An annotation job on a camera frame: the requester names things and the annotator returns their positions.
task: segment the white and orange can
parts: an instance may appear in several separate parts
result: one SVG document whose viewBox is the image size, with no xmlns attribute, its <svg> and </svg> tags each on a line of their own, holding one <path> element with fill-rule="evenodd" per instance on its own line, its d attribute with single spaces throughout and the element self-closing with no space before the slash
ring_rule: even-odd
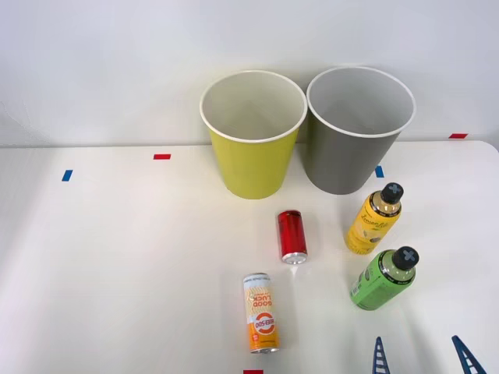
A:
<svg viewBox="0 0 499 374">
<path fill-rule="evenodd" d="M 278 327 L 271 293 L 271 278 L 265 273 L 253 273 L 244 278 L 246 323 L 251 353 L 271 353 L 279 350 Z"/>
</svg>

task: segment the cup rim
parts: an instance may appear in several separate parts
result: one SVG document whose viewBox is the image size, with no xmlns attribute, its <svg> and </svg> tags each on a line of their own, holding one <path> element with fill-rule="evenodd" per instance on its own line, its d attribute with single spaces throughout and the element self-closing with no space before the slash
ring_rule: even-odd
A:
<svg viewBox="0 0 499 374">
<path fill-rule="evenodd" d="M 344 129 L 340 129 L 339 127 L 336 127 L 336 126 L 332 125 L 331 123 L 329 123 L 328 121 L 326 121 L 324 118 L 322 118 L 320 115 L 318 115 L 317 112 L 315 111 L 315 109 L 313 108 L 312 103 L 310 102 L 310 88 L 312 87 L 312 85 L 320 77 L 328 74 L 329 72 L 333 72 L 335 70 L 343 70 L 343 69 L 370 70 L 371 72 L 380 73 L 380 74 L 386 76 L 387 78 L 392 79 L 396 83 L 398 83 L 405 90 L 405 92 L 407 92 L 407 94 L 411 98 L 411 102 L 412 102 L 412 114 L 411 114 L 411 117 L 409 118 L 409 120 L 404 125 L 400 126 L 398 129 L 392 130 L 390 132 L 384 132 L 384 133 L 381 133 L 381 134 L 359 134 L 357 132 L 350 132 L 350 131 L 347 131 L 347 130 L 344 130 Z M 339 66 L 339 67 L 332 68 L 332 69 L 326 70 L 325 72 L 320 73 L 319 75 L 317 75 L 315 78 L 312 79 L 312 81 L 310 82 L 309 86 L 306 88 L 306 102 L 307 102 L 307 104 L 309 106 L 310 111 L 313 113 L 313 115 L 319 121 L 321 121 L 322 123 L 324 123 L 327 127 L 329 127 L 330 129 L 333 129 L 335 131 L 341 132 L 342 134 L 345 134 L 345 135 L 348 135 L 348 136 L 354 136 L 354 137 L 357 137 L 357 138 L 385 138 L 387 136 L 392 136 L 392 135 L 395 135 L 395 134 L 399 134 L 403 129 L 405 129 L 407 126 L 409 126 L 409 124 L 412 122 L 412 120 L 416 116 L 416 110 L 417 110 L 416 99 L 414 98 L 414 95 L 412 94 L 411 90 L 400 79 L 395 78 L 393 75 L 388 74 L 387 72 L 384 72 L 382 70 L 375 69 L 375 68 L 370 68 L 368 66 Z"/>
<path fill-rule="evenodd" d="M 247 74 L 249 72 L 258 72 L 258 73 L 268 74 L 268 75 L 271 75 L 271 76 L 277 76 L 278 78 L 281 78 L 281 79 L 285 80 L 286 82 L 291 83 L 292 86 L 294 86 L 298 90 L 298 92 L 300 93 L 300 96 L 303 99 L 303 113 L 302 113 L 301 118 L 297 121 L 297 123 L 293 127 L 291 127 L 288 131 L 283 132 L 282 134 L 279 134 L 277 136 L 273 136 L 271 138 L 266 138 L 266 139 L 241 139 L 241 138 L 235 138 L 234 136 L 230 136 L 230 135 L 224 134 L 222 131 L 220 131 L 220 130 L 216 129 L 215 127 L 213 127 L 213 125 L 207 120 L 207 118 L 206 118 L 206 116 L 204 115 L 204 112 L 203 112 L 203 102 L 204 102 L 204 99 L 207 96 L 208 92 L 216 84 L 220 83 L 224 79 L 231 78 L 233 76 L 238 76 L 238 75 L 241 75 L 241 74 Z M 308 105 L 306 96 L 303 93 L 303 90 L 293 80 L 289 79 L 287 76 L 282 76 L 281 74 L 277 74 L 276 72 L 269 72 L 267 70 L 258 70 L 258 69 L 250 69 L 250 70 L 243 70 L 243 71 L 240 71 L 240 72 L 234 72 L 233 74 L 229 74 L 227 76 L 223 76 L 222 78 L 215 80 L 210 86 L 208 86 L 206 88 L 206 90 L 204 90 L 203 94 L 201 95 L 201 99 L 200 99 L 200 114 L 201 114 L 201 118 L 203 119 L 204 124 L 206 126 L 208 126 L 208 128 L 211 131 L 215 132 L 219 136 L 222 136 L 223 138 L 226 138 L 226 139 L 238 142 L 238 143 L 249 143 L 249 144 L 269 143 L 269 142 L 274 142 L 275 140 L 279 140 L 279 139 L 285 138 L 286 136 L 288 136 L 289 134 L 291 134 L 292 132 L 294 132 L 295 130 L 297 130 L 301 126 L 301 124 L 305 120 L 306 113 L 308 112 L 308 107 L 309 107 L 309 105 Z"/>
</svg>

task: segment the can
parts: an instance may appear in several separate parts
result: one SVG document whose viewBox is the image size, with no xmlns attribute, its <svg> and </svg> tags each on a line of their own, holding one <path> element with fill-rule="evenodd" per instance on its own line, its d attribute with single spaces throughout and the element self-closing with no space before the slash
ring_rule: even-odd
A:
<svg viewBox="0 0 499 374">
<path fill-rule="evenodd" d="M 286 210 L 278 215 L 282 261 L 297 265 L 306 261 L 305 232 L 302 214 L 298 210 Z"/>
<path fill-rule="evenodd" d="M 265 273 L 252 273 L 244 277 L 242 283 L 251 353 L 278 351 L 279 336 L 272 305 L 271 278 Z"/>
</svg>

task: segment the blue plastic part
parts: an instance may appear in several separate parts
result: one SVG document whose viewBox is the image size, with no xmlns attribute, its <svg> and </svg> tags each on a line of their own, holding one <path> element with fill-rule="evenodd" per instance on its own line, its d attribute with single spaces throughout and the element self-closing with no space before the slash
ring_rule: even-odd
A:
<svg viewBox="0 0 499 374">
<path fill-rule="evenodd" d="M 71 174 L 73 173 L 73 170 L 66 170 L 64 172 L 64 175 L 62 176 L 62 181 L 63 182 L 69 182 L 69 179 L 71 178 Z"/>
<path fill-rule="evenodd" d="M 476 360 L 475 356 L 473 356 L 473 353 L 471 353 L 457 335 L 452 337 L 452 343 L 454 343 L 455 350 L 458 352 L 459 361 L 461 362 L 462 370 L 465 374 L 473 374 L 472 368 L 476 370 L 477 374 L 487 374 L 485 370 L 483 370 L 482 365 Z"/>
<path fill-rule="evenodd" d="M 376 346 L 374 347 L 373 374 L 390 374 L 387 356 L 384 354 L 383 341 L 380 337 L 376 338 Z"/>
<path fill-rule="evenodd" d="M 378 178 L 384 178 L 383 168 L 381 167 L 381 165 L 377 165 L 376 169 L 374 169 L 374 171 L 376 172 L 376 176 Z"/>
</svg>

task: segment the can label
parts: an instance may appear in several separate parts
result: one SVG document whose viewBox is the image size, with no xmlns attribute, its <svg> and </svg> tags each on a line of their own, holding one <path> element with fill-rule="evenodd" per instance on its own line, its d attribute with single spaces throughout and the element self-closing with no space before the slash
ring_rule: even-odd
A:
<svg viewBox="0 0 499 374">
<path fill-rule="evenodd" d="M 414 281 L 399 281 L 383 273 L 383 258 L 388 251 L 377 255 L 369 266 L 359 275 L 350 289 L 350 298 L 360 308 L 374 310 L 404 291 Z"/>
<path fill-rule="evenodd" d="M 401 210 L 395 214 L 375 211 L 373 196 L 367 197 L 345 239 L 350 250 L 360 255 L 371 253 L 400 217 Z"/>
<path fill-rule="evenodd" d="M 278 328 L 274 316 L 271 279 L 263 273 L 244 278 L 246 323 L 251 351 L 279 348 Z"/>
</svg>

